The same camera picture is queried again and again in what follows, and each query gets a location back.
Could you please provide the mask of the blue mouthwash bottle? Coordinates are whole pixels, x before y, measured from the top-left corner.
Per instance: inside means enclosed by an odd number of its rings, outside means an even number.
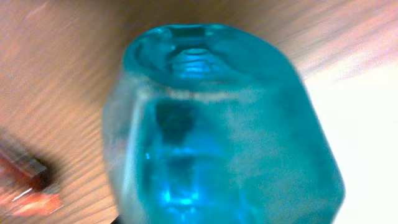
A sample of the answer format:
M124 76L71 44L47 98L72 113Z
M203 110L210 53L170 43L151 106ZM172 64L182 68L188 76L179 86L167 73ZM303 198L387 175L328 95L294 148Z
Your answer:
M345 197L296 69L234 27L137 37L102 125L116 223L332 223Z

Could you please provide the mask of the red chocolate bar wrapper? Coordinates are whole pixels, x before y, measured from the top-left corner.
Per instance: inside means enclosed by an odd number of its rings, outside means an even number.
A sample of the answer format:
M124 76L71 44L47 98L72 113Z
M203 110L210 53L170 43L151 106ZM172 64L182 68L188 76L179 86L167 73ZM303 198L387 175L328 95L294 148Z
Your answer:
M53 169L1 130L1 214L50 215L62 208Z

